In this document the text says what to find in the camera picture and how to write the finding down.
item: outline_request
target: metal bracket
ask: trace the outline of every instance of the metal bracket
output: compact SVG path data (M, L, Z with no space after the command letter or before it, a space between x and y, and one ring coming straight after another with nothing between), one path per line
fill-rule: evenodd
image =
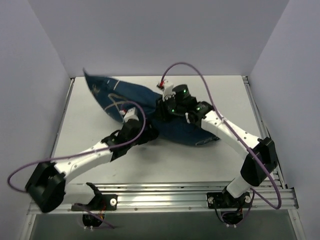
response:
M248 196L249 199L250 199L249 192L246 192L244 195L245 195L245 198L247 198L247 196ZM206 200L207 200L207 206L208 206L209 209L230 209L230 208L237 209L237 208L239 208L241 206L243 208L249 208L249 206L250 206L250 203L248 203L246 201L244 204L241 204L239 202L238 204L235 204L234 206L230 207L224 201L222 192L208 192L206 194Z
M86 207L89 211L115 211L118 206L118 195L116 194L102 194L102 201L100 204L96 206L88 206ZM71 206L71 211L74 212L83 212L83 208L74 204Z

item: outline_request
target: gray floor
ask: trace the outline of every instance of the gray floor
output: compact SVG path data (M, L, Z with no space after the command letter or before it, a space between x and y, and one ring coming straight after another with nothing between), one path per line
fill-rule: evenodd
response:
M214 212L110 214L117 229L84 230L80 215L42 214L36 217L32 240L295 240L286 210L252 211L238 228L227 228Z

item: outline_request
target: bolt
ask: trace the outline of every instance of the bolt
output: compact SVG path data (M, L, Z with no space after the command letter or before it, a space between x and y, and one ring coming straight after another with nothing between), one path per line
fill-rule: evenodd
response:
M251 198L249 196L245 196L244 201L249 204L251 202Z
M210 204L214 203L214 197L213 196L208 198L208 203L210 203Z
M112 198L112 199L110 200L110 205L111 205L112 207L114 207L115 205L117 205L117 200L116 200L115 198Z

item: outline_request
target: blue cloth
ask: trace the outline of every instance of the blue cloth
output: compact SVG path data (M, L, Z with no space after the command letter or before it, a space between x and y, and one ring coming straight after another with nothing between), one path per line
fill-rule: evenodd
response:
M184 117L176 117L170 122L154 119L156 102L161 95L145 86L107 76L89 75L86 72L84 72L84 76L96 101L117 122L123 122L119 113L121 102L134 101L143 108L146 118L159 131L159 135L168 140L184 145L198 146L219 139L210 132L188 124Z

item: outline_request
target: white table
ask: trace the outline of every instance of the white table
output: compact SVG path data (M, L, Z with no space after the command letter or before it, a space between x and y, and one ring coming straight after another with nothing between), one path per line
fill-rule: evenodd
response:
M115 77L145 85L153 91L159 76ZM209 101L198 76L169 76L175 85L187 84L198 101ZM241 76L206 76L213 100L230 121L260 136L258 125ZM120 129L98 105L84 77L74 82L60 131L55 156L76 154ZM239 174L243 159L222 141L190 147L164 139L135 146L125 156L100 165L75 178L72 183L175 183L231 181Z

